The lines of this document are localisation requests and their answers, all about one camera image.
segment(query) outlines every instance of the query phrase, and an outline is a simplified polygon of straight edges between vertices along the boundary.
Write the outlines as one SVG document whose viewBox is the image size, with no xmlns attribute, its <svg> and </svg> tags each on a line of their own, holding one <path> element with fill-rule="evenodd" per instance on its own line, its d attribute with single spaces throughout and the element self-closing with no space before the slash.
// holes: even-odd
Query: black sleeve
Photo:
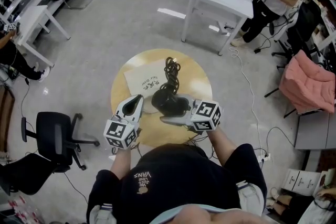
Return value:
<svg viewBox="0 0 336 224">
<path fill-rule="evenodd" d="M 113 203 L 113 197 L 117 195 L 119 183 L 120 179 L 111 171 L 101 170 L 98 172 L 96 182 L 89 196 L 88 210 L 86 212 L 87 223 L 89 223 L 90 212 L 93 207 Z"/>
<path fill-rule="evenodd" d="M 257 185 L 266 200 L 267 187 L 265 179 L 256 154 L 250 144 L 243 144 L 237 147 L 225 163 L 224 168 L 231 171 L 237 183 L 246 180 L 248 183 Z"/>
</svg>

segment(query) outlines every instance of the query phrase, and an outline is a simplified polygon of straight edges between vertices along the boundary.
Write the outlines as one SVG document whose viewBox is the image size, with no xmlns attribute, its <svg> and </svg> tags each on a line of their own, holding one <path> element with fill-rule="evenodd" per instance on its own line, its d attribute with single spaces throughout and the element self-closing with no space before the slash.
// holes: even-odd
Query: white desk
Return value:
<svg viewBox="0 0 336 224">
<path fill-rule="evenodd" d="M 19 35 L 14 39 L 14 42 L 19 46 L 24 46 L 27 50 L 29 50 L 36 57 L 41 59 L 47 65 L 53 67 L 54 64 L 41 55 L 37 50 L 35 50 L 32 46 L 27 43 L 28 38 L 32 34 L 35 27 L 39 24 L 41 19 L 46 15 L 49 20 L 61 31 L 61 33 L 67 38 L 70 39 L 69 34 L 61 27 L 61 25 L 56 21 L 56 19 L 52 16 L 52 14 L 47 9 L 48 6 L 33 6 L 27 8 L 27 10 L 20 16 L 16 18 L 16 22 L 20 22 Z M 45 31 L 48 33 L 50 30 L 41 25 Z"/>
<path fill-rule="evenodd" d="M 234 27 L 229 38 L 218 52 L 219 55 L 222 55 L 225 45 L 231 43 L 245 20 L 253 18 L 252 0 L 189 0 L 182 32 L 181 40 L 183 42 L 186 39 L 192 13 L 198 13 L 216 20 L 221 31 L 223 31 L 225 25 Z"/>
</svg>

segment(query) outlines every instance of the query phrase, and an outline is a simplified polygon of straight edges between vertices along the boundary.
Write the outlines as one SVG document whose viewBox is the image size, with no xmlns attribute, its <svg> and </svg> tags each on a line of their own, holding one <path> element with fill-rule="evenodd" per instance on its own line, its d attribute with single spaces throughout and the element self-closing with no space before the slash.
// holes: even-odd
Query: white paper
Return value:
<svg viewBox="0 0 336 224">
<path fill-rule="evenodd" d="M 141 94 L 147 98 L 155 94 L 167 82 L 165 65 L 165 60 L 161 59 L 126 71 L 124 75 L 131 95 Z"/>
</svg>

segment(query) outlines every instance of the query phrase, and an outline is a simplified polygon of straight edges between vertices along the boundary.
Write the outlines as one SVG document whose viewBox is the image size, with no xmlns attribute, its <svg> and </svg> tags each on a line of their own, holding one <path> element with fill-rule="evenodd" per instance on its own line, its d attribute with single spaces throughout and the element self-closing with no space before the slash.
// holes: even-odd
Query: round wooden table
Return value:
<svg viewBox="0 0 336 224">
<path fill-rule="evenodd" d="M 118 104 L 130 97 L 130 91 L 126 83 L 124 72 L 167 57 L 176 58 L 181 65 L 178 73 L 180 88 L 178 93 L 188 93 L 197 99 L 212 100 L 210 82 L 204 72 L 189 56 L 169 49 L 153 49 L 143 51 L 132 57 L 119 70 L 114 79 L 111 90 L 111 107 L 115 112 Z M 183 126 L 173 126 L 160 121 L 160 112 L 153 114 L 142 113 L 140 128 L 142 129 L 137 142 L 152 147 L 158 147 L 167 143 L 183 144 L 196 134 L 188 131 Z"/>
</svg>

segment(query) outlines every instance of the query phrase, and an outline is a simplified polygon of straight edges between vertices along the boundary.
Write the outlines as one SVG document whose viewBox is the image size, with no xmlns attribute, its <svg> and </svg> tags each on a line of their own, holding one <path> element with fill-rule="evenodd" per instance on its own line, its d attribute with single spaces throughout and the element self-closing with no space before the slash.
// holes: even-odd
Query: white cable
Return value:
<svg viewBox="0 0 336 224">
<path fill-rule="evenodd" d="M 251 91 L 252 96 L 253 96 L 253 101 L 252 101 L 251 111 L 252 111 L 254 117 L 255 117 L 256 120 L 257 120 L 257 130 L 258 130 L 258 134 L 259 134 L 259 143 L 260 143 L 260 148 L 262 148 L 262 146 L 261 146 L 261 139 L 260 139 L 260 131 L 259 131 L 259 119 L 258 119 L 256 113 L 255 113 L 254 110 L 253 110 L 253 105 L 254 105 L 254 98 L 255 98 L 255 96 L 254 96 L 254 93 L 253 93 L 253 91 L 252 91 L 252 85 L 251 85 L 251 82 L 248 80 L 247 76 L 246 76 L 245 73 L 243 72 L 243 62 L 242 62 L 242 59 L 239 57 L 239 51 L 238 51 L 236 48 L 233 48 L 233 47 L 230 47 L 230 48 L 229 48 L 229 51 L 236 51 L 236 52 L 237 52 L 237 53 L 231 53 L 231 57 L 232 57 L 232 58 L 236 58 L 236 57 L 239 58 L 239 60 L 240 60 L 240 64 L 241 64 L 241 70 L 240 70 L 240 71 L 241 71 L 241 73 L 244 75 L 244 77 L 245 77 L 245 79 L 247 80 L 247 82 L 250 84 L 250 91 Z"/>
</svg>

